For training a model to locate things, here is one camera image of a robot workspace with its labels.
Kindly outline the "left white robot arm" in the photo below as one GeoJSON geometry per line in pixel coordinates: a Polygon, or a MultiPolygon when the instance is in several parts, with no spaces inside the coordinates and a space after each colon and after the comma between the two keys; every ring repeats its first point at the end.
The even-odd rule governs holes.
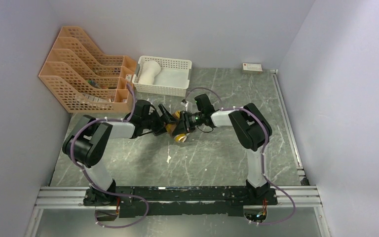
{"type": "Polygon", "coordinates": [[[167,132],[167,126],[178,121],[160,104],[157,108],[147,100],[137,100],[125,119],[108,119],[84,115],[65,139],[62,152],[80,168],[91,185],[91,191],[104,205],[111,205],[119,195],[115,180],[102,163],[108,141],[115,136],[135,139],[145,131],[153,135],[167,132]]]}

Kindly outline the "cream white towel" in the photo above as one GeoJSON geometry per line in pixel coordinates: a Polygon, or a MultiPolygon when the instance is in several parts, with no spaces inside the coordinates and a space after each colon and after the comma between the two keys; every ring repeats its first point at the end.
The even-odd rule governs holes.
{"type": "Polygon", "coordinates": [[[152,85],[155,77],[160,73],[160,71],[161,66],[158,62],[153,60],[147,61],[143,64],[138,82],[140,84],[152,85]]]}

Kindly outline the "brown yellow towel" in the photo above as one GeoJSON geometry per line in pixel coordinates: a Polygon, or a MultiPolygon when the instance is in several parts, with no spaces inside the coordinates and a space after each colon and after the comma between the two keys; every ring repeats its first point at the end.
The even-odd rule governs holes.
{"type": "Polygon", "coordinates": [[[185,132],[181,132],[180,128],[178,128],[178,123],[181,119],[181,111],[176,111],[173,114],[171,113],[171,115],[177,120],[177,122],[175,124],[166,124],[166,132],[175,142],[183,143],[186,141],[188,136],[185,132]]]}

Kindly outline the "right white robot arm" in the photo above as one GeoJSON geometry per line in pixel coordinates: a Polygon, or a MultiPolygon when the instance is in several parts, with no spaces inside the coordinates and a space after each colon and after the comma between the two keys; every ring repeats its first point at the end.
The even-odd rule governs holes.
{"type": "Polygon", "coordinates": [[[195,97],[198,112],[179,112],[178,123],[173,136],[188,134],[200,125],[212,129],[232,127],[239,143],[247,151],[248,175],[246,180],[247,200],[259,204],[265,199],[270,183],[265,174],[265,147],[269,142],[272,129],[264,116],[253,103],[232,109],[215,109],[206,94],[195,97]]]}

